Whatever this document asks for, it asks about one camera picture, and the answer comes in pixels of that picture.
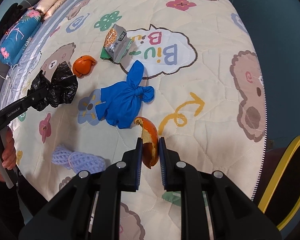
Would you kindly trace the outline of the person left hand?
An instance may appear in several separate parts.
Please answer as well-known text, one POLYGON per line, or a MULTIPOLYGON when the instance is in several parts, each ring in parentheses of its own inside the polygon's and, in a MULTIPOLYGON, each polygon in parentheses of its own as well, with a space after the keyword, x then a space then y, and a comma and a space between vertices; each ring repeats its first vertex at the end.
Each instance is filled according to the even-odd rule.
POLYGON ((18 181, 15 172, 16 161, 13 134, 6 126, 0 131, 0 182, 5 182, 9 189, 18 181))

